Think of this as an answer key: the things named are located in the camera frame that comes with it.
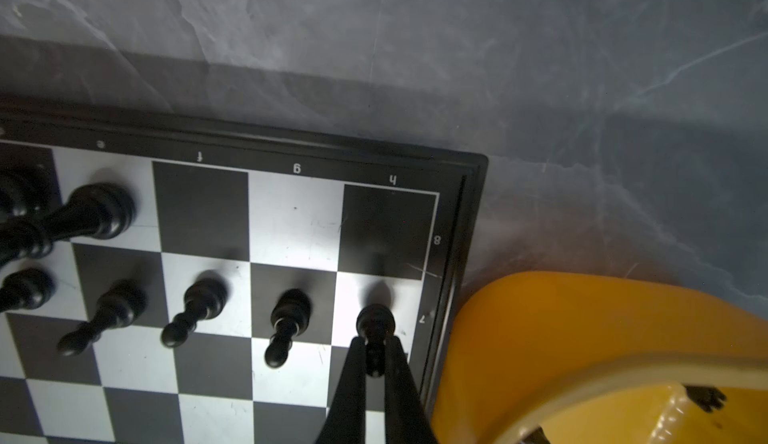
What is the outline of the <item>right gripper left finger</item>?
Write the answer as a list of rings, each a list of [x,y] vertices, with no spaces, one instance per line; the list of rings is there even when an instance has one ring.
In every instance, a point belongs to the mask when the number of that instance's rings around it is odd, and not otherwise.
[[[329,413],[315,443],[364,443],[365,403],[365,339],[355,337],[348,349]]]

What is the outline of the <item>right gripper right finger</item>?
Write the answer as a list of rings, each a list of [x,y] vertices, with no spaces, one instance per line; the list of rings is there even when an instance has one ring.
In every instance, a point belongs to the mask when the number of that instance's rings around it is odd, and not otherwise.
[[[387,444],[437,443],[421,404],[401,341],[385,340],[385,439]]]

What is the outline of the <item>black chess pawn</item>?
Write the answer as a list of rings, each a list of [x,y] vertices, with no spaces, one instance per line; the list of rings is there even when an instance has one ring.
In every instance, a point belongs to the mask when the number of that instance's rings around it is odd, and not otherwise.
[[[393,336],[395,319],[387,306],[370,304],[358,315],[356,329],[366,341],[366,374],[379,378],[385,374],[386,339]]]

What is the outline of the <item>yellow plastic tray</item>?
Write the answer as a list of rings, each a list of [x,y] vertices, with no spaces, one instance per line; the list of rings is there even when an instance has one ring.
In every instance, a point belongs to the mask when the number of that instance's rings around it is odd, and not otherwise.
[[[431,424],[442,443],[763,443],[767,323],[684,287],[512,274],[461,307]]]

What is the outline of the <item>black white chessboard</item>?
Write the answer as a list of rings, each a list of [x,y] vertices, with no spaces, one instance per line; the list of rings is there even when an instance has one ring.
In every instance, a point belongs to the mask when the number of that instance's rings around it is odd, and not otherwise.
[[[474,153],[5,97],[1,217],[89,184],[109,240],[1,264],[46,284],[1,314],[5,443],[311,443],[356,320],[395,319],[434,409],[488,169]]]

